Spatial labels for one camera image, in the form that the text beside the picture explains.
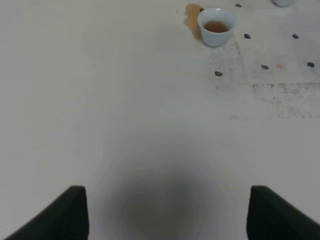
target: small cup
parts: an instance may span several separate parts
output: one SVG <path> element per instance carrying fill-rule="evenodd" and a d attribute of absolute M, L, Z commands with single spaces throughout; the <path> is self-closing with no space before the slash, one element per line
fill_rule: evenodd
<path fill-rule="evenodd" d="M 228 27 L 225 32 L 212 32 L 204 28 L 204 25 L 210 21 L 220 21 Z M 198 24 L 201 28 L 202 40 L 209 47 L 218 47 L 224 44 L 230 37 L 237 24 L 235 15 L 221 8 L 207 8 L 200 12 Z"/>

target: liquid stain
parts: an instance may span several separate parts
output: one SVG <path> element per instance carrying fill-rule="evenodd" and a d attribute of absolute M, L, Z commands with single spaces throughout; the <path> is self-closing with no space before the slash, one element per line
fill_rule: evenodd
<path fill-rule="evenodd" d="M 194 39 L 197 41 L 202 40 L 201 29 L 198 24 L 198 15 L 201 12 L 200 9 L 203 9 L 203 7 L 200 6 L 199 4 L 196 4 L 196 3 L 188 4 L 185 7 L 186 19 L 183 21 L 184 25 L 186 25 L 190 29 Z"/>

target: white table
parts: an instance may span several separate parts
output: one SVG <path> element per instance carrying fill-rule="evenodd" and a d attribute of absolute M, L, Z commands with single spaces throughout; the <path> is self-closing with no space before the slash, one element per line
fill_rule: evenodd
<path fill-rule="evenodd" d="M 238 17 L 214 49 L 184 25 L 189 3 L 0 2 L 0 238 L 85 185 L 90 240 L 119 239 L 106 216 L 125 170 L 156 175 L 171 152 L 214 195 L 210 239 L 246 239 L 252 185 L 320 222 L 320 2 L 203 0 Z"/>

